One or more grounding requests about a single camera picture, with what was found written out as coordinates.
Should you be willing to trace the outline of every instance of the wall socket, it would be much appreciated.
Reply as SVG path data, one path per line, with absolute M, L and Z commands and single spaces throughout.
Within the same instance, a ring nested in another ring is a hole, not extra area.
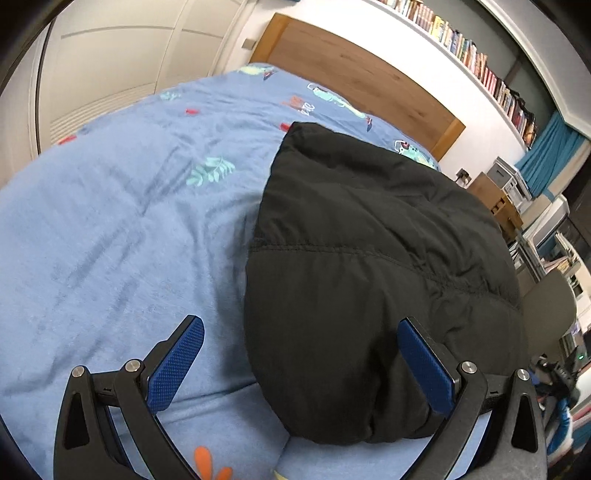
M 256 40 L 253 40 L 252 38 L 247 38 L 242 44 L 242 48 L 245 48 L 246 50 L 253 50 L 255 45 Z

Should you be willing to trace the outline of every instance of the textured grip pad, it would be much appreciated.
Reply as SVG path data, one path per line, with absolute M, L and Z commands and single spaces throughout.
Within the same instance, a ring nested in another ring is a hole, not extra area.
M 449 416 L 454 407 L 453 382 L 408 320 L 398 324 L 398 348 L 431 408 Z
M 195 317 L 148 381 L 146 403 L 150 412 L 168 408 L 201 350 L 204 336 L 203 322 Z

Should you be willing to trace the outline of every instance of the black puffer jacket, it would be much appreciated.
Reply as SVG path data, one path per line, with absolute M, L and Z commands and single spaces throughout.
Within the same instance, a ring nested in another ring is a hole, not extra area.
M 490 212 L 441 173 L 320 125 L 294 124 L 281 144 L 246 274 L 254 374 L 286 428 L 318 443 L 437 428 L 398 353 L 407 316 L 485 373 L 527 364 Z

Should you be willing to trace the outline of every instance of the blue duvet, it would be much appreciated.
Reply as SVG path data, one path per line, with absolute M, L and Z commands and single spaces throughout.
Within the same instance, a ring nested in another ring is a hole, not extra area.
M 350 466 L 336 447 L 291 440 L 284 452 L 288 434 L 250 371 L 247 245 L 269 167 L 294 121 L 437 168 L 420 145 L 322 86 L 251 65 L 91 122 L 0 191 L 0 413 L 43 478 L 52 478 L 72 368 L 107 371 L 143 358 L 187 314 L 203 319 L 205 342 L 158 416 L 190 464 L 200 447 L 197 467 L 231 468 L 243 480 L 271 478 L 276 468 L 289 480 L 370 470 L 397 478 L 401 459 L 409 463 L 423 448 L 424 440 L 351 447 Z M 130 460 L 149 476 L 124 422 L 116 424 Z

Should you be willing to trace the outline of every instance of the bolt head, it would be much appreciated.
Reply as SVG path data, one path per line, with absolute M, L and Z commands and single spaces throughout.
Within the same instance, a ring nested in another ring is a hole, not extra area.
M 84 375 L 84 367 L 82 365 L 78 365 L 77 367 L 74 367 L 72 370 L 72 376 L 74 378 L 79 378 L 82 375 Z
M 522 368 L 517 371 L 517 376 L 525 382 L 530 379 L 530 373 L 527 370 L 523 370 Z
M 467 374 L 475 374 L 478 371 L 476 364 L 472 362 L 462 362 L 462 370 Z
M 139 370 L 141 366 L 141 363 L 139 360 L 130 360 L 129 362 L 127 362 L 125 364 L 125 369 L 128 372 L 137 372 Z

